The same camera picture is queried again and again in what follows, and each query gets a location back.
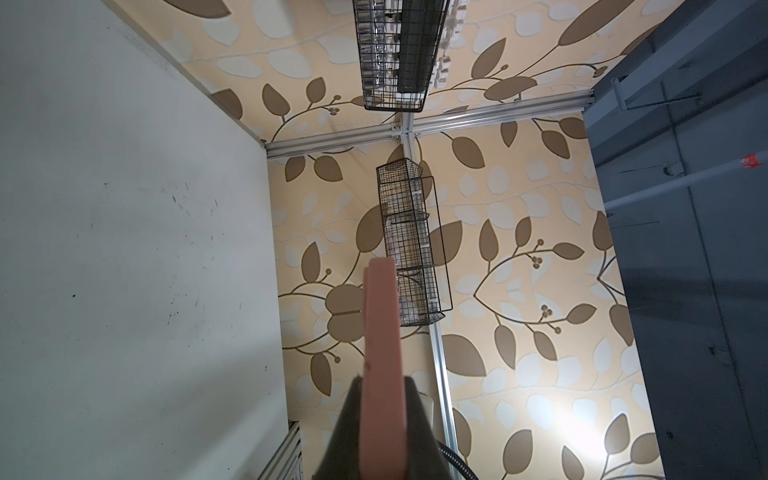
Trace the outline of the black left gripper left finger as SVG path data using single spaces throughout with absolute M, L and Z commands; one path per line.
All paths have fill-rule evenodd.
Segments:
M 315 480 L 359 480 L 361 376 L 353 379 Z

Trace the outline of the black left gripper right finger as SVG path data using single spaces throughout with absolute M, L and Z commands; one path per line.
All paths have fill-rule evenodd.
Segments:
M 407 479 L 449 480 L 450 470 L 439 451 L 414 380 L 404 378 L 407 414 Z

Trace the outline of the phone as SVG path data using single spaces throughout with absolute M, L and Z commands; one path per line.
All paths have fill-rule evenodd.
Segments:
M 365 360 L 359 428 L 363 479 L 407 476 L 407 415 L 395 263 L 375 258 L 364 270 Z

